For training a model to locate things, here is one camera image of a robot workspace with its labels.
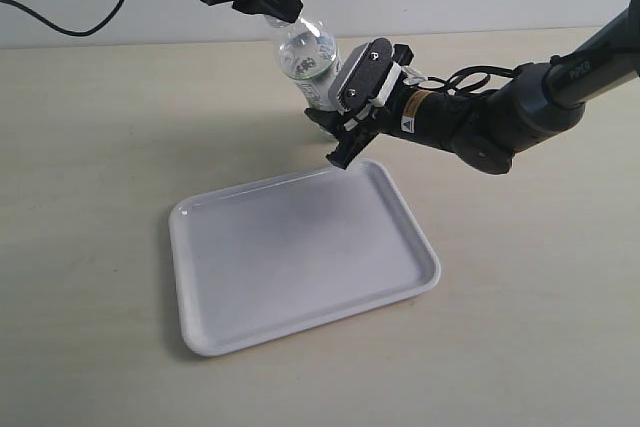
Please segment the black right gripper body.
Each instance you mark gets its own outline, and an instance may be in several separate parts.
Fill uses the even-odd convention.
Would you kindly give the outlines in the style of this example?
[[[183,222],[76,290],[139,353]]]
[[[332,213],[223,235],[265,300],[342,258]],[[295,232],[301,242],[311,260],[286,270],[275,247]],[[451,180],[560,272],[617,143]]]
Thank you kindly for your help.
[[[371,119],[378,128],[377,136],[452,152],[454,138],[474,111],[475,96],[461,92],[453,78],[439,79],[437,87],[421,87],[422,80],[410,66],[410,47],[391,44],[393,64],[379,92],[357,114],[343,116]]]

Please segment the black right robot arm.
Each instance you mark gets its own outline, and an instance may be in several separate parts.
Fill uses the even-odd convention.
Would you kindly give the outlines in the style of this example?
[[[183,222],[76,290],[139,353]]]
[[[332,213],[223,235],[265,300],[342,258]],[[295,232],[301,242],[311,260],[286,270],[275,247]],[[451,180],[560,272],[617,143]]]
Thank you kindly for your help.
[[[586,103],[639,75],[639,0],[567,55],[514,68],[479,65],[447,79],[411,68],[406,44],[379,37],[355,48],[332,82],[329,111],[306,116],[332,135],[345,169],[379,135],[455,154],[491,175],[581,120]]]

